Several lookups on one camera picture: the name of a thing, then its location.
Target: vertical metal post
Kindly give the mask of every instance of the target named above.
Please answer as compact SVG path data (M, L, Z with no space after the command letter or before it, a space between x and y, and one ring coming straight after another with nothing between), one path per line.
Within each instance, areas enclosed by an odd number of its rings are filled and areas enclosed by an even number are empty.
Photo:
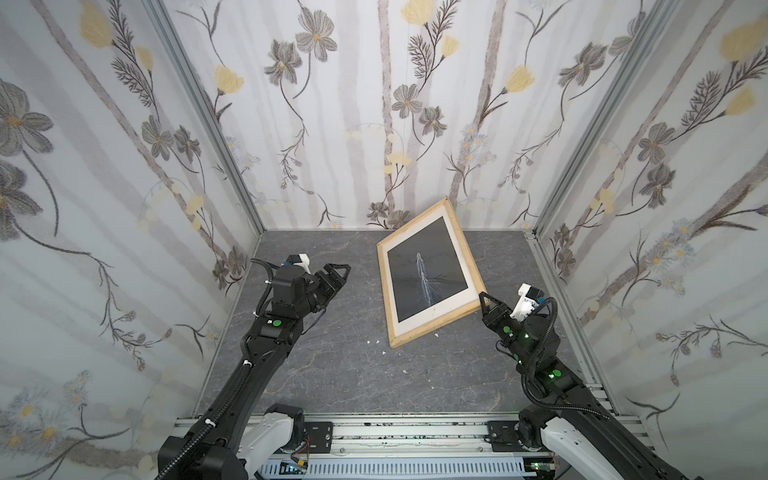
M184 85L184 90L187 92L190 102L197 111L200 120L203 122L208 137L211 142L213 142L214 149L219 154L222 168L227 173L227 178L229 178L232 183L232 187L234 188L237 197L240 199L240 204L243 205L243 208L246 211L248 220L251 222L255 231L261 235L265 230L264 224L261 221L261 217L259 217L259 212L256 210L256 206L251 200L245 182L240 176L237 162L227 148L227 141L224 139L213 106L207 100L205 90L203 89L203 86L200 85L197 74L184 51L181 40L179 39L176 29L168 15L168 10L165 8L162 0L141 1L144 3L144 8L146 8L147 13L149 14L152 25L157 32L157 36L160 37L160 40L165 47L165 51L170 56L174 70L176 70L181 83Z
M643 62L650 56L656 41L664 32L664 28L672 18L682 0L657 0L645 18L627 57L620 63L619 72L616 74L608 92L603 97L597 111L595 111L587 130L579 140L571 159L563 169L563 173L554 183L549 197L541 209L534 234L539 237L547 231L554 220L569 190L573 187L581 167L587 162L592 149L605 131L611 117L619 108L624 96L629 92L633 80L643 66Z

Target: framed picture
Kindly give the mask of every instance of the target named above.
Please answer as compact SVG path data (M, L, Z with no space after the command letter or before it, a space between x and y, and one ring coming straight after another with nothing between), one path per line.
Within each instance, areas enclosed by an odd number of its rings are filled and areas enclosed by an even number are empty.
M478 293L485 286L447 198L377 247L390 346L480 308Z

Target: floral wallpaper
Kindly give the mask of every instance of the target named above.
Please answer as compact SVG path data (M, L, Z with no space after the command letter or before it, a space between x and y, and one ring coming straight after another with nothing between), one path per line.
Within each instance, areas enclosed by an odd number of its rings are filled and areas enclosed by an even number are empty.
M624 412L693 478L765 478L768 8L682 2L539 232Z
M0 6L0 462L144 478L256 244L140 3Z
M532 228L653 2L167 0L267 228Z

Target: gray tabletop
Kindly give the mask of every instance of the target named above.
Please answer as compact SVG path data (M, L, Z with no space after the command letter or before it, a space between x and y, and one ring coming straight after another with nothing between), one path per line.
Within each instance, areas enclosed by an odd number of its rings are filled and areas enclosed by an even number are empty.
M528 406L514 364L496 352L498 337L483 326L479 312L398 348L389 347L376 254L376 244L387 234L264 234L258 258L279 263L290 253L308 253L313 272L325 263L348 263L352 272L326 315L272 378L255 412L273 403L300 406L306 412L516 412ZM544 288L522 232L465 235L488 293L514 306L521 283ZM238 364L239 342L253 321L265 279L263 269L253 265L198 411L215 399ZM556 331L561 337L558 356L578 372L559 322Z

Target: black and white artwork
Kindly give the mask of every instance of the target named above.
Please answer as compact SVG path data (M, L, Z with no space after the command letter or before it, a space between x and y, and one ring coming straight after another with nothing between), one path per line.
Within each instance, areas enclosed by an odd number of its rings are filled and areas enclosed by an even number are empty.
M398 323L468 288L443 217L387 255Z

